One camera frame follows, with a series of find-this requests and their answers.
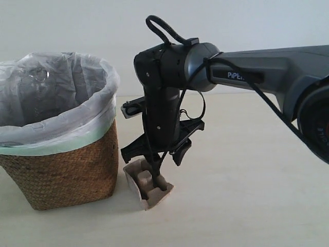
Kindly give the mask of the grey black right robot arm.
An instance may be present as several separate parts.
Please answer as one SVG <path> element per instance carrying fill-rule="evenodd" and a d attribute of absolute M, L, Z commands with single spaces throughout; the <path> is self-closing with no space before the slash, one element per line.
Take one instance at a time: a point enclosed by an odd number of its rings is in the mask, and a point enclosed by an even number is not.
<path fill-rule="evenodd" d="M 143 134 L 121 149 L 123 160 L 142 156 L 159 178 L 166 154 L 176 165 L 204 129 L 201 117 L 181 120 L 188 90 L 226 85 L 256 92 L 319 159 L 328 162 L 328 46 L 222 52 L 211 43 L 160 44 L 133 60 L 141 98 L 126 102 L 126 118 L 142 116 Z"/>

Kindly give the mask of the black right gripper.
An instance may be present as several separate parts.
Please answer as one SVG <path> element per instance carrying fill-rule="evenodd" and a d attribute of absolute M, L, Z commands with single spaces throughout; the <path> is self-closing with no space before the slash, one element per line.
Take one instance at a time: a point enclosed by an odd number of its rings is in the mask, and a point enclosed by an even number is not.
<path fill-rule="evenodd" d="M 190 136 L 198 130 L 204 130 L 202 117 L 180 120 L 185 113 L 179 107 L 181 99 L 179 89 L 167 87 L 158 91 L 144 91 L 145 106 L 141 113 L 144 133 L 129 145 L 121 149 L 125 163 L 132 158 L 144 156 L 149 162 L 154 187 L 166 191 L 167 184 L 160 174 L 163 158 L 159 153 L 172 155 L 176 166 L 180 166 L 186 152 L 191 148 Z"/>

